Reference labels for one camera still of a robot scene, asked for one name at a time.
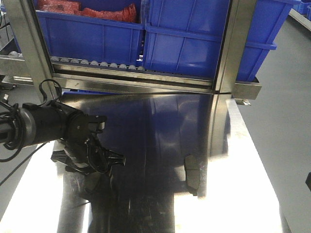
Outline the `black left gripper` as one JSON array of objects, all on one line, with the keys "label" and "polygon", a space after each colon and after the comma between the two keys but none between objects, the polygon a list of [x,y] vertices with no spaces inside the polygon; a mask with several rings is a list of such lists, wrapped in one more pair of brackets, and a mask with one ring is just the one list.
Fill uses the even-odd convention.
[{"label": "black left gripper", "polygon": [[104,148],[98,138],[103,133],[106,116],[76,111],[69,115],[64,136],[58,140],[51,160],[67,166],[69,172],[84,175],[109,174],[114,165],[125,165],[125,156]]}]

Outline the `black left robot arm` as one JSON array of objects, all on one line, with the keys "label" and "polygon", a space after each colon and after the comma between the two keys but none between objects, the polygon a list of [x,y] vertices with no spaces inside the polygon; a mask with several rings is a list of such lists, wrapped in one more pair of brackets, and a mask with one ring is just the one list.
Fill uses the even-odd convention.
[{"label": "black left robot arm", "polygon": [[3,106],[7,111],[0,115],[0,142],[15,153],[1,159],[2,163],[11,161],[22,148],[57,140],[61,148],[51,159],[65,164],[69,172],[106,174],[114,165],[125,165],[125,156],[104,148],[99,141],[106,116],[90,116],[54,101]]}]

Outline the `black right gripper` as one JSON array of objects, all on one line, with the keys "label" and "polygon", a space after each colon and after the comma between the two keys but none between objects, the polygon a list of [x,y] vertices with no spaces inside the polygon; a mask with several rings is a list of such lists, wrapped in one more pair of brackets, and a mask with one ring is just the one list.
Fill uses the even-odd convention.
[{"label": "black right gripper", "polygon": [[308,189],[311,190],[311,172],[308,173],[305,184],[307,185]]}]

